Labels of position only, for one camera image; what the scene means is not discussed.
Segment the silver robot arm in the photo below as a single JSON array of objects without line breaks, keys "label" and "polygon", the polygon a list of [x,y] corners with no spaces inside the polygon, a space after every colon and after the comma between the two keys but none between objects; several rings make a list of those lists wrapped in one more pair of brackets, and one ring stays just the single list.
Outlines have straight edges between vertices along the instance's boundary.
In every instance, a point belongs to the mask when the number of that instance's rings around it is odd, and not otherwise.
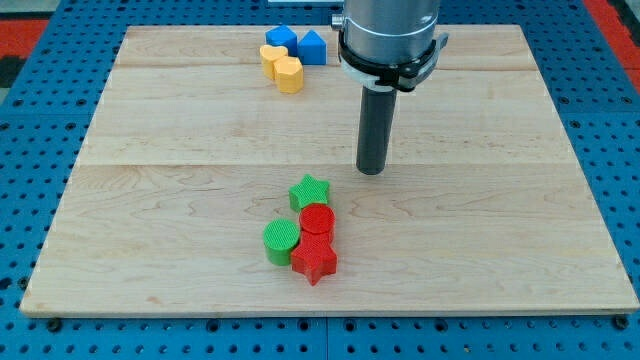
[{"label": "silver robot arm", "polygon": [[357,57],[378,64],[403,64],[431,47],[440,0],[344,0],[331,27]]}]

